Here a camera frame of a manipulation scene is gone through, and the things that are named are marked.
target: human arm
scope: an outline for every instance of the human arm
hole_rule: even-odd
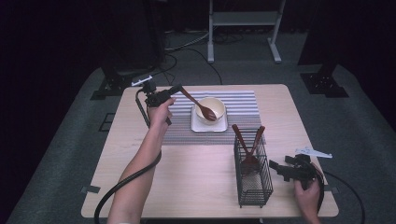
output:
[[[308,183],[308,188],[303,189],[300,180],[294,180],[294,197],[302,212],[303,218],[308,224],[320,224],[318,218],[318,200],[320,196],[320,186],[318,179]]]
[[[157,158],[161,151],[163,137],[168,129],[166,119],[171,117],[168,106],[175,100],[175,98],[171,98],[159,107],[148,109],[150,127],[140,148],[123,171],[120,180],[148,166]],[[115,193],[108,214],[108,224],[138,224],[140,222],[143,207],[151,189],[154,171],[155,168],[148,170]]]

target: white plate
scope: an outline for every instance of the white plate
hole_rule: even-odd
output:
[[[198,119],[198,115],[195,113],[195,106],[191,108],[191,129],[197,133],[204,132],[225,132],[228,128],[227,122],[227,110],[225,111],[223,117],[219,120],[218,123],[213,125],[207,125],[202,123]]]

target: striped mat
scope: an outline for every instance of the striped mat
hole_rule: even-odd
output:
[[[191,127],[191,111],[194,103],[178,92],[177,100],[170,106],[173,114],[163,144],[166,145],[233,145],[233,124],[239,129],[255,129],[261,125],[259,109],[254,91],[191,91],[197,101],[205,97],[220,99],[227,108],[227,130],[222,132],[195,132]]]

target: wire basket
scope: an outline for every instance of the wire basket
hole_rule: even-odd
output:
[[[248,151],[251,151],[257,130],[241,129],[240,132]],[[257,159],[256,162],[249,161],[247,153],[237,137],[234,140],[233,152],[240,207],[242,205],[258,205],[262,208],[274,191],[262,137],[253,155]]]

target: black cable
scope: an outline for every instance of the black cable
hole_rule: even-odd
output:
[[[196,39],[194,39],[194,40],[192,40],[192,41],[190,41],[190,42],[188,42],[188,43],[186,43],[186,44],[183,44],[183,45],[180,45],[180,46],[171,48],[171,49],[166,48],[165,51],[175,51],[175,50],[178,50],[178,49],[186,48],[187,46],[191,46],[191,45],[203,43],[203,40],[204,40],[208,35],[209,35],[209,32],[205,32],[205,34],[202,35],[202,36],[199,37],[199,38],[196,38]]]
[[[361,205],[361,224],[364,224],[365,219],[366,219],[366,212],[365,212],[365,209],[364,209],[363,201],[361,200],[361,197],[359,196],[358,192],[356,192],[356,190],[354,190],[354,189],[352,188],[352,186],[350,186],[345,180],[341,179],[340,177],[338,177],[338,176],[336,176],[336,175],[333,175],[333,174],[331,174],[331,173],[329,173],[329,172],[326,172],[326,171],[323,171],[323,173],[324,173],[325,175],[330,175],[330,176],[332,176],[333,178],[335,178],[335,179],[341,181],[341,182],[342,182],[343,184],[345,184],[350,190],[352,190],[353,194],[355,194],[356,198],[357,198],[358,201],[359,201],[359,204]]]
[[[194,51],[194,52],[198,53],[199,55],[201,55],[201,57],[204,59],[204,61],[216,72],[216,74],[217,74],[218,77],[219,77],[220,85],[222,85],[222,78],[221,78],[220,73],[218,72],[218,70],[217,70],[211,63],[209,63],[209,62],[206,60],[206,57],[205,57],[200,51],[198,51],[198,50],[196,50],[196,49],[178,49],[178,50],[175,50],[175,51],[173,51],[173,52],[180,51],[180,50],[191,50],[191,51]]]
[[[237,38],[235,35],[228,35],[228,34],[218,34],[214,36],[213,43],[218,44],[218,45],[231,45],[237,42],[240,42],[244,40],[243,35],[239,35],[240,37]]]
[[[161,68],[161,67],[159,66],[158,68],[160,69],[160,72],[154,73],[154,74],[151,75],[151,76],[152,76],[152,77],[155,77],[155,76],[157,76],[157,75],[159,75],[159,74],[163,74],[163,75],[165,76],[166,80],[168,81],[169,86],[172,86],[172,85],[173,85],[172,83],[173,83],[173,81],[175,80],[175,76],[172,75],[172,74],[170,74],[168,71],[171,70],[172,68],[176,67],[176,65],[177,65],[177,58],[176,58],[175,56],[171,55],[171,54],[165,54],[165,56],[168,56],[168,57],[173,58],[173,59],[175,60],[175,63],[174,63],[171,67],[166,68],[166,69],[163,69],[163,68]],[[171,80],[171,81],[168,79],[168,76],[167,76],[167,75],[169,75],[169,76],[172,77],[172,80]]]
[[[106,203],[106,201],[111,197],[111,195],[113,195],[117,190],[119,190],[120,188],[131,182],[132,180],[138,178],[139,176],[141,176],[142,174],[144,174],[145,172],[156,166],[158,162],[160,162],[161,156],[162,153],[160,151],[154,162],[152,162],[150,165],[146,166],[145,168],[137,171],[136,173],[129,175],[125,179],[121,180],[116,186],[114,186],[111,190],[109,190],[107,194],[105,194],[105,196],[102,198],[102,200],[99,202],[99,204],[96,206],[95,209],[94,221],[96,224],[100,224],[99,222],[100,211],[102,210],[102,207]]]
[[[136,100],[136,103],[137,103],[137,105],[138,105],[138,107],[140,109],[140,112],[142,112],[142,115],[143,115],[143,118],[145,119],[146,124],[149,127],[149,118],[146,115],[146,113],[145,113],[145,111],[143,109],[143,106],[140,104],[140,101],[139,101],[139,98],[138,98],[139,92],[141,92],[141,91],[143,91],[143,89],[137,91],[137,93],[135,95],[135,100]],[[96,206],[95,213],[93,215],[93,220],[94,220],[95,224],[100,224],[100,221],[99,221],[100,211],[102,210],[103,205],[105,205],[107,200],[111,197],[111,195],[113,195],[117,190],[119,190],[120,188],[122,188],[123,186],[125,186],[126,184],[131,182],[132,180],[138,178],[139,176],[141,176],[142,174],[144,174],[145,172],[147,172],[148,170],[150,170],[151,168],[156,166],[158,164],[158,162],[160,162],[161,156],[162,156],[162,152],[160,151],[160,153],[158,154],[157,158],[151,164],[149,164],[145,168],[137,171],[136,173],[129,175],[125,179],[121,180],[116,186],[114,186],[111,190],[109,190],[105,194],[105,196],[102,198],[102,200]]]

